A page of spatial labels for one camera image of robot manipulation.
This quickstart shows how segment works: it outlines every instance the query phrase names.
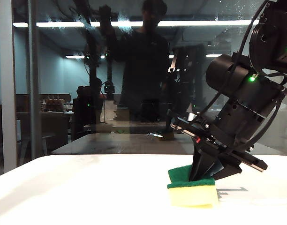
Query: fluorescent light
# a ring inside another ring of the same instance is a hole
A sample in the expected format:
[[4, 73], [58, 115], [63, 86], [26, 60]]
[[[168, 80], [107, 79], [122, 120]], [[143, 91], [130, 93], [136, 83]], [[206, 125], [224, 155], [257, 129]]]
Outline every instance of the fluorescent light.
[[82, 22], [37, 22], [38, 27], [84, 27]]
[[[15, 27], [28, 27], [26, 22], [14, 22]], [[37, 22], [38, 27], [84, 27], [82, 22]]]
[[[249, 25], [251, 20], [220, 20], [220, 21], [160, 21], [159, 27], [180, 27], [180, 26], [238, 26]], [[26, 22], [15, 22], [15, 27], [28, 27]], [[99, 27], [100, 22], [91, 22], [93, 27]], [[113, 21], [111, 25], [114, 27], [140, 27], [142, 21]], [[82, 22], [38, 22], [38, 27], [84, 27]]]
[[68, 59], [84, 59], [84, 55], [66, 55]]
[[[93, 27], [99, 27], [100, 22], [91, 22]], [[113, 27], [141, 27], [143, 25], [142, 21], [112, 21], [111, 25]]]
[[180, 27], [180, 26], [236, 26], [249, 25], [251, 20], [213, 20], [213, 21], [160, 21], [159, 27]]
[[99, 27], [100, 26], [100, 22], [91, 22], [91, 25], [93, 27]]
[[207, 58], [216, 58], [216, 57], [219, 57], [221, 56], [222, 54], [208, 54], [206, 55]]
[[14, 22], [13, 25], [15, 27], [28, 27], [28, 24], [26, 22], [22, 23], [22, 22]]

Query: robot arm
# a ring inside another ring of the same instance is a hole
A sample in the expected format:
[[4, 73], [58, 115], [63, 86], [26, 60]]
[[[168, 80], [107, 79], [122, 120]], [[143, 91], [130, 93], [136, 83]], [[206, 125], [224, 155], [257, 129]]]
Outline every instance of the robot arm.
[[[215, 120], [196, 113], [193, 121], [168, 112], [171, 127], [189, 135], [194, 142], [190, 180], [212, 176], [215, 180], [241, 173], [245, 163], [259, 171], [267, 164], [249, 154], [267, 131], [287, 96], [287, 1], [266, 1], [265, 10], [250, 42], [250, 58], [239, 53], [222, 55], [208, 67], [206, 81], [229, 97]], [[264, 68], [277, 70], [267, 75]], [[284, 76], [281, 84], [266, 76]], [[254, 135], [274, 110], [262, 130]]]

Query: green led light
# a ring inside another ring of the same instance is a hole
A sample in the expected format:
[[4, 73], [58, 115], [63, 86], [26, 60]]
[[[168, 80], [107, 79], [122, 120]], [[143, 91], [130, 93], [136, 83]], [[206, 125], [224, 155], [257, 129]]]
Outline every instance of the green led light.
[[249, 81], [250, 81], [250, 82], [254, 82], [255, 80], [256, 80], [256, 78], [254, 78], [254, 77], [250, 77], [250, 78], [249, 78]]

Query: table surface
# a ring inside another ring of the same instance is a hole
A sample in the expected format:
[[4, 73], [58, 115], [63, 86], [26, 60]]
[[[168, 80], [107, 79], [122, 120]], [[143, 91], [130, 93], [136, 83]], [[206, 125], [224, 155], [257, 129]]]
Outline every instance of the table surface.
[[167, 170], [190, 155], [57, 155], [0, 176], [0, 225], [287, 224], [287, 157], [216, 181], [219, 204], [173, 207]]
[[[193, 154], [193, 142], [184, 134], [160, 141], [146, 134], [89, 134], [66, 144], [53, 154]], [[276, 149], [256, 144], [252, 154], [280, 155]]]

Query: sponge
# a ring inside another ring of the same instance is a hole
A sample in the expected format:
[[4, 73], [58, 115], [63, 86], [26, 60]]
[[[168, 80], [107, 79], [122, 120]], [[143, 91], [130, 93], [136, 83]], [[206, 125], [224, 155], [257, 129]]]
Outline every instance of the sponge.
[[205, 206], [218, 204], [218, 194], [212, 177], [189, 181], [192, 165], [168, 171], [171, 184], [167, 185], [173, 206]]

